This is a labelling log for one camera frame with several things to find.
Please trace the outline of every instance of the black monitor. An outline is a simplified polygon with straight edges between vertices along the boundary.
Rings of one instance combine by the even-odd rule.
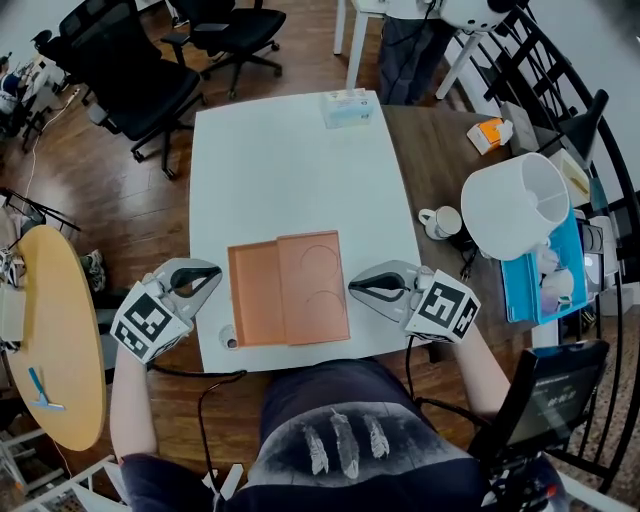
[[[585,419],[608,350],[601,340],[525,350],[502,408],[469,453],[499,470],[567,442]]]

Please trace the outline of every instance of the white table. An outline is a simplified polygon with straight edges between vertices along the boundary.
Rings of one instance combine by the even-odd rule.
[[[344,26],[346,23],[347,0],[338,0],[336,11],[336,28],[333,39],[333,53],[340,55],[342,53],[342,40],[344,39]],[[362,57],[362,48],[364,46],[364,38],[367,33],[367,22],[369,18],[382,18],[389,10],[389,0],[351,0],[353,8],[356,10],[356,22],[353,28],[353,39],[351,40],[351,53],[349,55],[349,67],[347,69],[347,82],[345,89],[354,89],[358,78],[358,68],[360,67],[360,59]],[[424,14],[416,11],[415,18],[423,19]],[[431,13],[429,18],[437,18],[437,13]],[[469,38],[460,55],[451,65],[451,69],[444,78],[442,85],[436,92],[436,97],[443,99],[453,83],[458,78],[464,65],[469,61],[471,53],[478,47],[483,32],[474,32]]]
[[[197,316],[205,371],[273,370],[406,348],[398,324],[347,292],[351,339],[229,350],[233,324],[227,247],[338,230],[346,285],[390,259],[420,264],[400,169],[374,93],[371,123],[327,130],[320,95],[250,101],[199,112],[189,206],[191,256],[223,271]]]

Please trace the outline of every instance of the display screen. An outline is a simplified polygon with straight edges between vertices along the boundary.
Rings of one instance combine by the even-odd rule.
[[[588,366],[538,380],[507,444],[526,441],[551,430],[558,433],[559,439],[567,439],[571,435],[567,423],[582,415],[585,401],[593,390],[598,368]]]

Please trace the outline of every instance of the white mug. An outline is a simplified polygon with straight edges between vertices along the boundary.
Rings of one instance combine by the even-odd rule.
[[[542,280],[542,289],[556,292],[559,297],[570,297],[573,287],[573,274],[568,268],[556,270]]]
[[[552,274],[560,264],[558,253],[551,249],[547,244],[538,244],[534,249],[536,255],[536,264],[538,272],[545,276]]]
[[[420,210],[418,220],[424,224],[424,231],[432,240],[446,240],[462,229],[462,217],[451,206],[441,206],[436,211]]]
[[[555,288],[540,289],[540,309],[545,315],[555,313],[558,311],[558,307],[569,305],[572,302],[573,299],[570,296],[558,295],[558,290]]]

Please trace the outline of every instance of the white lampshade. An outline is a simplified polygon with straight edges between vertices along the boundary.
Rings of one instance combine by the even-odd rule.
[[[469,176],[461,206],[480,250],[508,261],[544,243],[571,203],[560,171],[546,157],[527,153]]]

